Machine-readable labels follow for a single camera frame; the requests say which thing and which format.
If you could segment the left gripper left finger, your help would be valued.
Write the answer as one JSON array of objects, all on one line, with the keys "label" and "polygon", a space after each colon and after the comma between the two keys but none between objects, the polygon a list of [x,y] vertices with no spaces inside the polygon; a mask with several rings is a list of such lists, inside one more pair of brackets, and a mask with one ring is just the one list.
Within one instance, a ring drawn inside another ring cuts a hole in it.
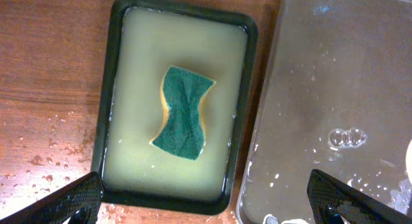
[{"label": "left gripper left finger", "polygon": [[96,223],[103,186],[96,172],[9,215],[1,223]]}]

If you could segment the green and yellow sponge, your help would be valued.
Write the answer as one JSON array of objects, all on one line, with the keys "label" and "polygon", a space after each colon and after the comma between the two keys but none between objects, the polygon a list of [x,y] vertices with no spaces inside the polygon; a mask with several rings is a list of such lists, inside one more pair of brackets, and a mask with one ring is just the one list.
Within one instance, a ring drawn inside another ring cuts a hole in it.
[{"label": "green and yellow sponge", "polygon": [[203,101],[215,84],[209,77],[171,66],[160,83],[162,125],[150,144],[171,155],[196,160],[206,144]]}]

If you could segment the white plate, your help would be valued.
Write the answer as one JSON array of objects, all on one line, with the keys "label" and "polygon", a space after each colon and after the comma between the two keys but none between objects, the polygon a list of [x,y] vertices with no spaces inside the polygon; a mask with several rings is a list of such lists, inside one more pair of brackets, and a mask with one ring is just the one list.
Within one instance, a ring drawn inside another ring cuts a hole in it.
[{"label": "white plate", "polygon": [[406,151],[406,174],[410,183],[412,183],[412,140],[410,140]]}]

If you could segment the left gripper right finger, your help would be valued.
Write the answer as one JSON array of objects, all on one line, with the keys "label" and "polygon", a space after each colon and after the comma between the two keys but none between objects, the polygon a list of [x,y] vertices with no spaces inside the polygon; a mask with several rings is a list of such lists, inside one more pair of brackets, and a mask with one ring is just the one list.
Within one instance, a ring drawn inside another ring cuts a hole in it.
[{"label": "left gripper right finger", "polygon": [[411,218],[350,187],[329,174],[314,169],[306,193],[316,224],[411,223]]}]

